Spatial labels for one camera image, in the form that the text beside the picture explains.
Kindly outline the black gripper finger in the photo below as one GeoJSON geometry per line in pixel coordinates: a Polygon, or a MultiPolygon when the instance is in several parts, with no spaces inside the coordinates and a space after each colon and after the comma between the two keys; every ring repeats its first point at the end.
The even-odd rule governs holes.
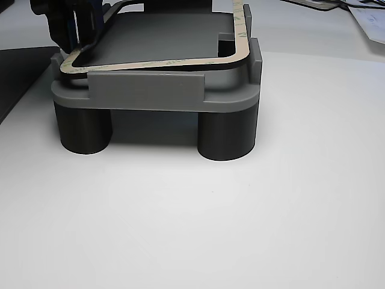
{"type": "Polygon", "coordinates": [[[91,49],[98,41],[104,29],[104,13],[102,0],[75,1],[73,5],[76,14],[81,52],[91,49]]]}
{"type": "Polygon", "coordinates": [[[48,5],[45,13],[51,39],[64,51],[75,48],[75,18],[71,6],[48,5]]]}

